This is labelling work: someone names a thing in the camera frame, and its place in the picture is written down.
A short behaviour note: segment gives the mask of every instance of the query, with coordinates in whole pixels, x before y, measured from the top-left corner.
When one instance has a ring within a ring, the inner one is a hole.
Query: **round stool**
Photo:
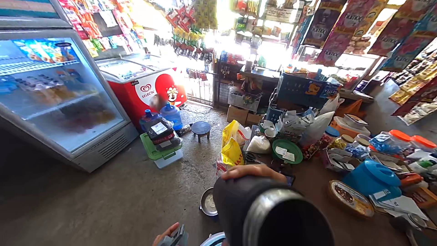
[[[191,131],[194,133],[194,135],[197,135],[199,143],[200,143],[200,138],[203,136],[206,136],[206,138],[209,139],[210,130],[211,130],[211,125],[205,121],[195,122],[191,126]]]

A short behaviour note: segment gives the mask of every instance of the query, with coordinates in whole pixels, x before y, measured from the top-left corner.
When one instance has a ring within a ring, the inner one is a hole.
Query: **hand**
[[[269,177],[279,182],[287,182],[284,175],[275,172],[265,164],[256,165],[236,165],[222,174],[222,179],[237,179],[246,175]]]
[[[153,246],[157,246],[158,243],[165,237],[171,236],[171,234],[179,227],[179,222],[174,223],[170,226],[163,234],[156,236],[155,241],[153,241]]]

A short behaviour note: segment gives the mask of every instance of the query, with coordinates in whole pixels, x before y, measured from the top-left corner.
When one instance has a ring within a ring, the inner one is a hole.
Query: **metal bowl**
[[[215,207],[214,200],[212,198],[212,189],[213,189],[213,187],[208,188],[203,193],[202,198],[200,199],[200,207],[199,208],[207,216],[216,216],[217,215],[217,209]]]

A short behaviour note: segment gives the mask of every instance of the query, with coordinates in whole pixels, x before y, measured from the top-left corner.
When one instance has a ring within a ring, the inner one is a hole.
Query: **chest freezer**
[[[171,62],[156,56],[136,55],[96,62],[132,123],[141,130],[139,119],[150,109],[150,99],[160,94],[172,105],[187,101],[184,86]]]

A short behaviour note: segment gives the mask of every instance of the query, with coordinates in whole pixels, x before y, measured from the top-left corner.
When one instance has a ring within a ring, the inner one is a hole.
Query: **yellow plastic bag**
[[[244,165],[244,158],[240,146],[233,137],[231,137],[229,142],[222,148],[222,162],[231,166]]]
[[[250,127],[244,128],[238,121],[233,120],[222,131],[222,148],[233,138],[238,145],[244,145],[250,139]]]

